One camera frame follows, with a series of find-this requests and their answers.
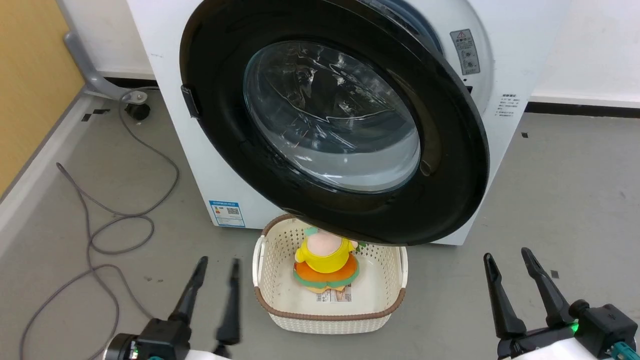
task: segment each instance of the washing machine door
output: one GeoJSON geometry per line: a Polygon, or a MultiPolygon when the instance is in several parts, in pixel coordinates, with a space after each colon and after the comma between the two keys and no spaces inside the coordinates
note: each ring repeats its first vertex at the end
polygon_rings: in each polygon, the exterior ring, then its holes
{"type": "Polygon", "coordinates": [[[205,1],[181,57],[186,101],[215,148],[300,219],[416,245],[477,209],[489,157],[467,89],[370,1],[205,1]]]}

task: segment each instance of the wall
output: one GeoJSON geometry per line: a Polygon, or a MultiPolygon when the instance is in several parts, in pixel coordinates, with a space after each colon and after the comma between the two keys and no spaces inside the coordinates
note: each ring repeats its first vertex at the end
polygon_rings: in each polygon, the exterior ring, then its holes
{"type": "Polygon", "coordinates": [[[533,101],[640,108],[640,1],[573,0],[533,101]]]}
{"type": "MultiPolygon", "coordinates": [[[[106,76],[153,77],[125,0],[58,1],[106,76]]],[[[531,100],[640,108],[638,19],[638,0],[573,0],[531,100]]]]}
{"type": "Polygon", "coordinates": [[[54,0],[0,1],[0,194],[84,85],[66,32],[54,0]]]}

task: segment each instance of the baseboard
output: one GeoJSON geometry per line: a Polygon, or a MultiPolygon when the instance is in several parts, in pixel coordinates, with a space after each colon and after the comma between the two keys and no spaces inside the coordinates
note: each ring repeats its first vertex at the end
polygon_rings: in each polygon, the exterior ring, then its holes
{"type": "Polygon", "coordinates": [[[132,79],[132,78],[105,78],[110,83],[121,88],[141,88],[144,86],[158,86],[158,82],[153,79],[132,79]]]}
{"type": "Polygon", "coordinates": [[[558,104],[551,102],[529,102],[526,113],[578,115],[589,117],[626,117],[640,119],[640,109],[614,106],[558,104]]]}
{"type": "Polygon", "coordinates": [[[98,69],[98,72],[105,78],[156,80],[156,76],[151,70],[98,69]]]}
{"type": "Polygon", "coordinates": [[[640,109],[640,97],[638,96],[607,97],[603,95],[533,93],[530,96],[529,101],[543,102],[545,104],[587,105],[602,106],[606,108],[640,109]]]}
{"type": "Polygon", "coordinates": [[[103,104],[104,99],[100,97],[76,97],[40,150],[32,157],[31,163],[14,181],[13,187],[0,202],[0,257],[31,216],[53,179],[58,176],[56,162],[66,162],[88,129],[89,122],[82,121],[85,114],[101,108],[103,104]]]}

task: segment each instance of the gray cable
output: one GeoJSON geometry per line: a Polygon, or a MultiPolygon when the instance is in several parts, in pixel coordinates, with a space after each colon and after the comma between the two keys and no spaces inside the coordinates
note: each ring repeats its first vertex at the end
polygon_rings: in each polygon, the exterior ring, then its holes
{"type": "Polygon", "coordinates": [[[60,170],[60,172],[62,173],[63,176],[65,176],[65,178],[67,178],[67,180],[69,181],[69,183],[74,187],[74,190],[76,191],[78,197],[80,198],[80,203],[82,203],[83,206],[83,210],[84,210],[84,222],[85,222],[85,226],[86,226],[86,237],[87,237],[87,246],[86,246],[86,263],[87,263],[87,267],[88,270],[78,274],[77,276],[75,276],[73,279],[67,281],[66,284],[64,284],[63,286],[60,286],[56,291],[54,291],[54,293],[38,308],[38,310],[33,313],[33,315],[31,316],[31,318],[29,319],[29,322],[27,323],[27,326],[25,326],[23,332],[22,332],[22,336],[20,337],[20,360],[24,360],[24,343],[26,341],[27,338],[27,334],[29,333],[29,330],[31,328],[31,326],[33,325],[33,322],[38,318],[38,316],[40,315],[40,313],[45,309],[45,307],[47,307],[47,305],[49,305],[49,303],[55,299],[62,291],[64,291],[66,288],[68,288],[71,284],[73,284],[74,282],[76,282],[77,280],[80,280],[81,278],[87,276],[87,275],[93,275],[93,278],[98,282],[98,284],[100,285],[100,287],[109,295],[109,297],[111,298],[111,300],[113,300],[113,305],[115,306],[116,309],[116,316],[115,316],[115,321],[113,322],[113,327],[111,328],[111,333],[109,335],[109,338],[106,340],[106,342],[104,343],[104,345],[98,349],[98,351],[94,352],[93,355],[91,355],[88,359],[94,359],[97,356],[99,356],[104,349],[107,347],[107,345],[109,345],[109,342],[111,341],[111,339],[113,338],[113,336],[116,333],[116,329],[118,327],[118,323],[120,321],[120,304],[118,303],[118,299],[116,298],[115,294],[111,291],[111,289],[109,289],[109,287],[107,286],[107,284],[104,283],[104,281],[100,278],[100,276],[98,276],[98,273],[96,270],[101,269],[101,268],[114,268],[117,272],[118,275],[120,276],[120,278],[122,279],[122,282],[124,283],[125,288],[127,289],[127,292],[129,293],[129,296],[133,299],[133,302],[136,304],[136,306],[138,307],[138,309],[140,309],[140,311],[147,316],[148,318],[153,318],[153,316],[145,309],[144,306],[142,306],[142,304],[140,304],[140,301],[136,298],[136,296],[134,295],[133,291],[131,290],[131,287],[129,286],[129,283],[127,282],[127,280],[124,277],[124,274],[122,273],[122,270],[120,268],[118,268],[116,265],[113,264],[102,264],[102,265],[97,265],[94,266],[91,262],[91,249],[101,253],[101,254],[106,254],[106,255],[117,255],[117,254],[124,254],[125,252],[129,252],[131,250],[137,249],[139,247],[141,247],[142,245],[146,244],[150,239],[151,236],[153,236],[154,231],[155,231],[155,225],[153,220],[151,220],[151,218],[149,218],[147,216],[147,214],[149,214],[153,209],[157,208],[158,206],[160,206],[165,200],[166,198],[169,196],[169,194],[172,193],[173,189],[175,189],[176,184],[178,183],[178,179],[180,178],[180,170],[178,169],[178,165],[175,164],[175,162],[173,162],[173,160],[171,160],[167,155],[163,154],[162,152],[160,152],[159,150],[153,148],[151,145],[145,143],[144,141],[140,140],[132,131],[131,129],[129,129],[129,126],[127,126],[127,123],[124,120],[124,115],[122,113],[123,110],[123,106],[122,106],[122,99],[124,99],[124,97],[128,94],[130,94],[131,92],[137,91],[137,90],[158,90],[158,87],[156,86],[144,86],[141,88],[135,88],[135,89],[131,89],[128,92],[124,93],[121,98],[119,98],[118,100],[118,118],[120,119],[120,122],[122,123],[122,125],[124,126],[124,128],[127,130],[127,132],[131,135],[131,137],[133,137],[137,142],[139,142],[140,144],[142,144],[143,146],[145,146],[146,148],[150,149],[151,151],[153,151],[154,153],[160,155],[162,158],[164,158],[171,166],[173,166],[173,168],[175,169],[175,179],[173,180],[173,184],[169,187],[169,190],[160,198],[160,200],[158,200],[153,206],[151,206],[150,208],[140,211],[139,213],[133,213],[133,214],[128,214],[128,213],[122,213],[120,211],[116,211],[113,210],[105,205],[103,205],[101,202],[99,202],[98,200],[94,199],[91,195],[87,194],[73,179],[73,177],[71,177],[71,175],[67,172],[67,170],[60,164],[60,163],[56,163],[56,166],[58,167],[58,170],[60,170]],[[113,220],[107,222],[106,224],[100,226],[96,231],[91,232],[91,222],[90,222],[90,214],[89,214],[89,209],[87,208],[86,205],[86,201],[84,198],[87,198],[89,200],[91,200],[93,203],[95,203],[96,205],[100,206],[102,209],[105,209],[106,211],[118,216],[116,218],[114,218],[113,220]],[[136,245],[133,245],[132,247],[128,247],[126,249],[122,249],[122,250],[104,250],[100,247],[98,247],[93,241],[95,239],[95,237],[103,230],[105,230],[107,227],[125,220],[125,219],[130,219],[130,218],[140,218],[143,220],[146,220],[147,222],[149,222],[149,224],[151,225],[151,230],[149,231],[149,234],[147,235],[146,238],[144,238],[141,242],[139,242],[136,245]]]}

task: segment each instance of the caster wheel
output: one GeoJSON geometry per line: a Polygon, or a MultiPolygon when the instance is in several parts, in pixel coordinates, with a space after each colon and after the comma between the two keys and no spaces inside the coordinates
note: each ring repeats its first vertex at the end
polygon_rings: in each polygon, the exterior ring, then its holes
{"type": "Polygon", "coordinates": [[[149,116],[151,108],[149,108],[149,105],[147,104],[128,104],[127,107],[124,108],[124,111],[126,111],[130,117],[136,119],[137,121],[142,121],[145,120],[147,116],[149,116]]]}

